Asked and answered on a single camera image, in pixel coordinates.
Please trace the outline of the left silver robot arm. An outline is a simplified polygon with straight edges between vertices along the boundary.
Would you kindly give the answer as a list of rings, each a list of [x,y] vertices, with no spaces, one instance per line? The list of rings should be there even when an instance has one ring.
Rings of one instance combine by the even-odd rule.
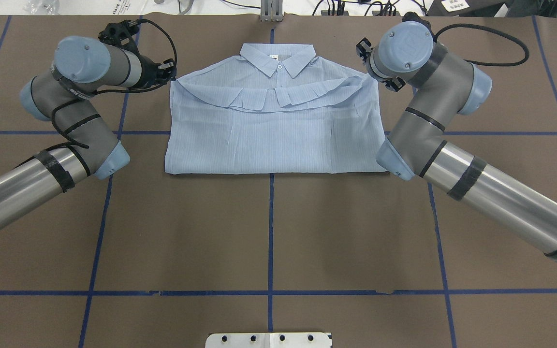
[[[146,93],[176,79],[173,57],[154,62],[134,36],[140,18],[108,24],[97,38],[70,36],[57,45],[47,72],[31,79],[19,97],[37,120],[49,122],[64,141],[40,150],[0,176],[0,230],[84,179],[103,180],[130,163],[130,155],[92,105],[104,93]]]

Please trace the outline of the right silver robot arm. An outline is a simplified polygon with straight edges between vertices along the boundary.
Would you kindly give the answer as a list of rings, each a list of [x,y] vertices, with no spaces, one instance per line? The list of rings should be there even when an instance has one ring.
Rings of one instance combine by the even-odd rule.
[[[398,183],[418,181],[432,200],[444,240],[467,226],[477,242],[451,250],[517,269],[529,256],[541,275],[557,270],[557,86],[536,17],[506,21],[471,18],[433,40],[433,29],[393,24],[356,53],[380,84],[398,97],[398,115],[386,125],[382,167]]]

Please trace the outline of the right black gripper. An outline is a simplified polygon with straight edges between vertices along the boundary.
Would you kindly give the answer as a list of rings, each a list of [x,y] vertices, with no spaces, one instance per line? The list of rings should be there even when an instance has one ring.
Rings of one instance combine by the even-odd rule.
[[[369,75],[391,92],[398,92],[406,85],[406,82],[398,77],[398,72],[392,71],[382,63],[380,52],[380,49],[374,47],[367,38],[361,39],[356,44],[356,53]]]

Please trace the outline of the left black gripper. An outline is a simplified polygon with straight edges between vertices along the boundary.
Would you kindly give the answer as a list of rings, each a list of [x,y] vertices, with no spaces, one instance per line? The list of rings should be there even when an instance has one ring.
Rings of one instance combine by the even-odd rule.
[[[134,35],[141,31],[142,24],[150,24],[164,34],[173,51],[173,58],[161,63],[154,62],[139,51]],[[176,79],[177,51],[175,44],[164,29],[149,19],[124,20],[108,24],[99,33],[99,41],[106,46],[120,49],[126,58],[126,77],[117,84],[125,90],[155,90]]]

